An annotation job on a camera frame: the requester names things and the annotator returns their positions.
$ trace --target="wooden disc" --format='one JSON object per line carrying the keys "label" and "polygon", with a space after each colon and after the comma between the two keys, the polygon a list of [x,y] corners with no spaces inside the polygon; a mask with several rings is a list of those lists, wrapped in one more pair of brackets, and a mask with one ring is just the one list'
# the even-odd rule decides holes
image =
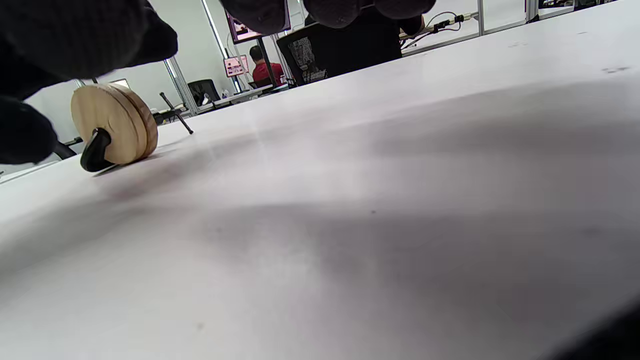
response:
{"label": "wooden disc", "polygon": [[116,88],[122,95],[126,96],[129,101],[136,107],[140,117],[142,118],[142,122],[145,125],[145,129],[147,130],[147,147],[144,153],[141,156],[141,159],[146,158],[151,155],[151,153],[156,149],[158,145],[158,126],[156,124],[156,120],[154,116],[151,114],[151,110],[147,104],[145,104],[138,94],[131,91],[130,88],[126,86],[118,85],[118,84],[110,84]]}
{"label": "wooden disc", "polygon": [[129,100],[114,88],[100,84],[78,88],[71,98],[71,115],[85,143],[96,127],[111,135],[111,144],[104,155],[107,161],[126,164],[144,153],[147,139],[142,119]]}

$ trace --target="white table surface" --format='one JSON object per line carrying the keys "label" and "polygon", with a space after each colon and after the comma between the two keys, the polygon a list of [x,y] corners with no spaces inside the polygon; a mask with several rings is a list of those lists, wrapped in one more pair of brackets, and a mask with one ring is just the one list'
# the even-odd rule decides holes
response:
{"label": "white table surface", "polygon": [[70,159],[0,185],[0,358],[547,354],[640,291],[639,10],[163,126],[101,176]]}
{"label": "white table surface", "polygon": [[217,106],[217,105],[226,104],[226,103],[231,102],[231,101],[244,99],[245,97],[251,97],[253,95],[257,95],[257,94],[261,93],[262,91],[270,89],[270,88],[273,88],[273,85],[267,85],[267,86],[262,86],[262,87],[257,88],[257,89],[251,89],[251,90],[249,90],[247,92],[243,92],[243,93],[240,93],[240,94],[237,94],[237,95],[226,97],[224,99],[220,99],[218,101],[214,101],[213,104]]}

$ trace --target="gloved hand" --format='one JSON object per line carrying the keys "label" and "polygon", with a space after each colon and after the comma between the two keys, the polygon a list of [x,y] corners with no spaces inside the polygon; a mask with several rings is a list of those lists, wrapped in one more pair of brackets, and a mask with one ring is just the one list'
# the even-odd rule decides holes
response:
{"label": "gloved hand", "polygon": [[0,163],[42,161],[57,143],[46,118],[20,101],[70,79],[161,61],[177,49],[175,31],[141,0],[0,1]]}
{"label": "gloved hand", "polygon": [[[285,24],[284,0],[221,0],[235,18],[259,33],[278,33]],[[304,0],[314,20],[330,28],[351,24],[371,0]],[[378,11],[391,19],[409,19],[428,12],[435,0],[374,0]]]}

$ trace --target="red shirt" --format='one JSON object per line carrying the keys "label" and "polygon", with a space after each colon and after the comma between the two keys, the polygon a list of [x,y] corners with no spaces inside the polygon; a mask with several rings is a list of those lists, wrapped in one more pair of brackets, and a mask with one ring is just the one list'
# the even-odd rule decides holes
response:
{"label": "red shirt", "polygon": [[[284,74],[282,71],[282,65],[279,63],[271,63],[271,71],[273,71],[273,77],[276,78],[276,86],[282,85],[282,81],[280,77]],[[261,63],[255,66],[253,70],[253,80],[260,81],[269,78],[269,70],[267,69],[267,64]]]}

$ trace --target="office chair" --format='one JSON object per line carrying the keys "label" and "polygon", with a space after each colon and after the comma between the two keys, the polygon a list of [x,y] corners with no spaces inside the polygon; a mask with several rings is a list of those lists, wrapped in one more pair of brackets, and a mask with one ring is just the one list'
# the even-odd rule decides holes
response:
{"label": "office chair", "polygon": [[328,77],[326,67],[318,64],[312,39],[321,38],[326,27],[318,24],[305,26],[279,38],[276,43],[293,75],[296,86],[306,85]]}
{"label": "office chair", "polygon": [[220,100],[220,95],[216,91],[216,86],[213,85],[213,80],[205,79],[192,81],[188,83],[189,90],[191,91],[191,95],[193,96],[193,100],[196,102],[196,105],[202,106],[204,104],[205,94],[209,96],[209,100],[211,103]]}

